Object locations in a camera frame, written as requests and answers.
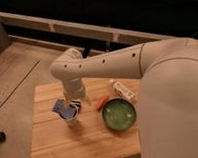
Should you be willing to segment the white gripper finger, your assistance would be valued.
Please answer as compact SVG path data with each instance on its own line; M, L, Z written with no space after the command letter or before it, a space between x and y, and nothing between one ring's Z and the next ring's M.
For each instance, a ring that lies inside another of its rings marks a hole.
M88 97L87 94L85 94L85 97L83 98L90 106L92 105L91 99Z

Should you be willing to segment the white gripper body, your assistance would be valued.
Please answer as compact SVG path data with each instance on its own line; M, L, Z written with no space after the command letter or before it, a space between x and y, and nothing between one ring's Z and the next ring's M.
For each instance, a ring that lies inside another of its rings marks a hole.
M85 85L81 78L64 80L62 85L64 88L63 95L66 100L72 101L85 97Z

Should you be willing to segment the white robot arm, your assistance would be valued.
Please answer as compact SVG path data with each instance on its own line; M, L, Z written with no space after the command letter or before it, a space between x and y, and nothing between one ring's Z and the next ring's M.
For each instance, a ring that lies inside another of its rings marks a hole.
M84 58L71 48L50 71L64 96L85 96L84 77L139 79L142 158L198 158L198 40L177 37Z

